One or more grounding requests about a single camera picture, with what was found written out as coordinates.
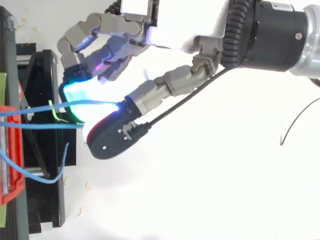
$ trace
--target wood shaving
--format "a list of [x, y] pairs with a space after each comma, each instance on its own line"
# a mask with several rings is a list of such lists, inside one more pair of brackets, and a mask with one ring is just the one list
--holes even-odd
[[82, 214], [82, 208], [79, 208], [80, 213], [77, 215], [79, 217]]
[[27, 24], [27, 22], [23, 22], [23, 24], [19, 25], [16, 29], [19, 30], [19, 29], [23, 28], [26, 24]]
[[63, 186], [66, 185], [66, 181], [67, 181], [68, 177], [66, 177], [64, 180], [63, 180]]
[[88, 190], [91, 190], [91, 187], [90, 187], [88, 182], [86, 183], [85, 188], [88, 189]]

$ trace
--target white table surface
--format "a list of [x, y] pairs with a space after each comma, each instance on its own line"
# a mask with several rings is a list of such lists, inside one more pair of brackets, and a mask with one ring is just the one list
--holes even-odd
[[[298, 8], [319, 0], [282, 0]], [[0, 0], [23, 24], [17, 43], [58, 54], [58, 39], [110, 0]], [[86, 53], [102, 46], [101, 37]], [[151, 48], [113, 86], [121, 98], [191, 56]], [[59, 64], [62, 82], [63, 68]], [[94, 159], [78, 133], [77, 166], [64, 178], [66, 222], [42, 225], [33, 240], [316, 240], [320, 239], [320, 97], [303, 77], [239, 69], [217, 80], [134, 147]], [[152, 119], [177, 99], [167, 99]]]

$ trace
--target robotic hand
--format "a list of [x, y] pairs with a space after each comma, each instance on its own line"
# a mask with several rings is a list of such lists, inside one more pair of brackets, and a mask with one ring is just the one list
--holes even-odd
[[[118, 110], [101, 121], [97, 119], [86, 136], [95, 158], [109, 159], [122, 153], [153, 124], [231, 69], [290, 70], [296, 76], [320, 77], [320, 6], [309, 5], [304, 12], [298, 12], [289, 4], [260, 0], [199, 1], [205, 9], [197, 15], [188, 1], [118, 0], [105, 13], [89, 15], [86, 22], [79, 22], [59, 40], [64, 67], [59, 90], [63, 101], [71, 100], [65, 89], [74, 83], [94, 77], [102, 83], [115, 81], [132, 57], [150, 45], [177, 47], [173, 42], [182, 36], [182, 51], [199, 51], [192, 66], [181, 66], [147, 80], [117, 104]], [[101, 49], [84, 57], [81, 51], [98, 34], [111, 38]], [[225, 70], [217, 73], [219, 64]], [[152, 122], [135, 123], [160, 106], [163, 99], [187, 94]]]

